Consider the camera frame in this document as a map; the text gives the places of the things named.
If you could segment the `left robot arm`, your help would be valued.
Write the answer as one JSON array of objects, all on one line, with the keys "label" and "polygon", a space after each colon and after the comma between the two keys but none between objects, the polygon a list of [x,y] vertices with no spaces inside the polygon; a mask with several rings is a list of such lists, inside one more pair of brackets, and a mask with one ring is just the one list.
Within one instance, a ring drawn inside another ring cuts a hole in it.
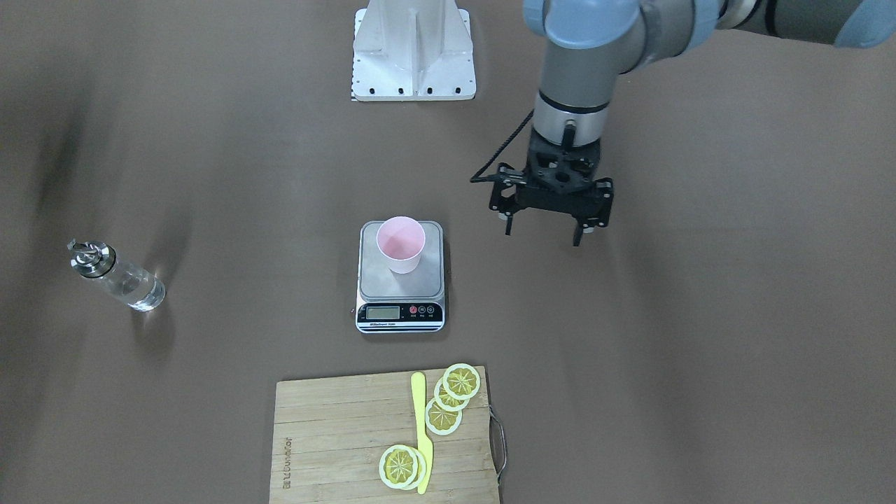
[{"label": "left robot arm", "polygon": [[894,33],[893,1],[526,1],[528,28],[546,39],[540,87],[521,122],[531,128],[521,169],[484,165],[489,209],[512,232],[518,211],[570,215],[573,245],[607,227],[615,197],[599,178],[601,138],[617,78],[739,29],[836,48],[873,48]]}]

